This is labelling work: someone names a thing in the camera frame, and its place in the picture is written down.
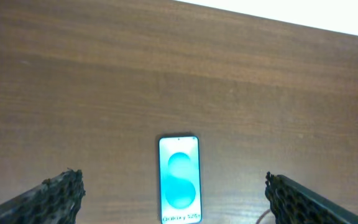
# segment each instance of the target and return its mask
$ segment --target honeycomb texture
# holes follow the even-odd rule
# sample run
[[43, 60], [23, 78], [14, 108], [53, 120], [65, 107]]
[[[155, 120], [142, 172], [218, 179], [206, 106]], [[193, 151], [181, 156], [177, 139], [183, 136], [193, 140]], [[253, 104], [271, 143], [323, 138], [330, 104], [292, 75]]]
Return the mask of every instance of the honeycomb texture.
[[74, 224], [84, 195], [82, 172], [63, 172], [1, 204], [0, 224]]
[[308, 190], [293, 180], [266, 176], [265, 196], [276, 217], [276, 224], [344, 224], [358, 223], [358, 216]]

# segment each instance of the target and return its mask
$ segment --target cable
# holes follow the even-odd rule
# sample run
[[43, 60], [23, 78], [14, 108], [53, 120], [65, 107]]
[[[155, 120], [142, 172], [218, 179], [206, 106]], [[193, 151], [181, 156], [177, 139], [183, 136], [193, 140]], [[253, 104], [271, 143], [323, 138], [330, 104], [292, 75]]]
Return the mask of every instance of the cable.
[[259, 224], [260, 221], [262, 221], [262, 219], [264, 219], [265, 216], [266, 216], [267, 214], [269, 214], [269, 212], [270, 212], [270, 209], [266, 210], [263, 214], [261, 214], [261, 216], [260, 216], [260, 217], [258, 218], [258, 220], [256, 221], [256, 224]]

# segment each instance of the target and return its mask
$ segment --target smartphone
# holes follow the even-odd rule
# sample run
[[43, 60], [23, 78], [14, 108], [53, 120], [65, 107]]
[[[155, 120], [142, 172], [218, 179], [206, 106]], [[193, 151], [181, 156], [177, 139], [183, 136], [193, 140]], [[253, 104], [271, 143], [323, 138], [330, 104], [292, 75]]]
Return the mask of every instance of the smartphone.
[[199, 223], [201, 215], [200, 150], [196, 136], [167, 136], [158, 141], [161, 222]]

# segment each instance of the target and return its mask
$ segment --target wood grain surface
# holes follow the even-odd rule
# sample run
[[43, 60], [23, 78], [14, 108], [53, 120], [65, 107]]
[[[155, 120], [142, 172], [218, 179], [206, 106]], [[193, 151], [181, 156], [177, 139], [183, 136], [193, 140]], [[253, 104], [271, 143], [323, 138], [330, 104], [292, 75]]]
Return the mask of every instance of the wood grain surface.
[[0, 203], [82, 169], [78, 223], [158, 223], [155, 137], [201, 141], [204, 223], [284, 174], [358, 214], [358, 37], [169, 0], [0, 0]]

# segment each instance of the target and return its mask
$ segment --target brown tabletop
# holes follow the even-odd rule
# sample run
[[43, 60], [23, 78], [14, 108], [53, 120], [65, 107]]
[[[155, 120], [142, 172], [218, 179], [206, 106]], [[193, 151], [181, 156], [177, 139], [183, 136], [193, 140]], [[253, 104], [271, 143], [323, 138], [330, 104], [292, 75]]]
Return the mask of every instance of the brown tabletop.
[[169, 0], [0, 0], [0, 203], [82, 169], [78, 223], [158, 223], [155, 138], [201, 142], [204, 223], [284, 174], [358, 214], [358, 37]]

